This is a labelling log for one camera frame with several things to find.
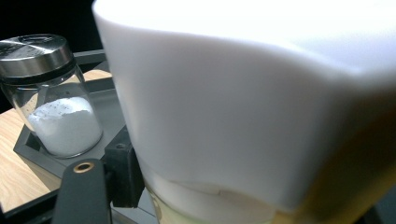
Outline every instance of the white plastic pitcher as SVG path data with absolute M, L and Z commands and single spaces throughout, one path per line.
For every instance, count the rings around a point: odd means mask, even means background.
M 293 213 L 334 157 L 396 111 L 393 13 L 278 4 L 93 5 L 147 186 L 182 217 Z

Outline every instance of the brass grommet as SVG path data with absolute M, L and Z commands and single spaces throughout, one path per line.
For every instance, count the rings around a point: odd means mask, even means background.
M 90 171 L 93 168 L 94 164 L 92 162 L 83 162 L 79 165 L 75 166 L 73 171 L 75 173 L 81 174 Z

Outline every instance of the silver jar lid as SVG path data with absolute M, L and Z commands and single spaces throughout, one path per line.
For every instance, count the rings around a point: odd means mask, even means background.
M 24 35 L 0 41 L 0 80 L 36 77 L 74 61 L 59 35 Z

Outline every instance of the wooden surface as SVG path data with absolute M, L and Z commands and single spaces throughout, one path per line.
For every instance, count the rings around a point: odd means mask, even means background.
M 89 81 L 111 75 L 92 70 L 84 77 Z M 22 127 L 23 121 L 14 109 L 0 115 L 0 204 L 3 212 L 50 192 L 31 167 L 13 151 Z

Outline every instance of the salt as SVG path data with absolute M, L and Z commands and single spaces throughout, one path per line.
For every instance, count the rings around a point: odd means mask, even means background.
M 90 103 L 82 97 L 46 103 L 29 115 L 28 120 L 47 151 L 59 158 L 89 150 L 102 136 Z

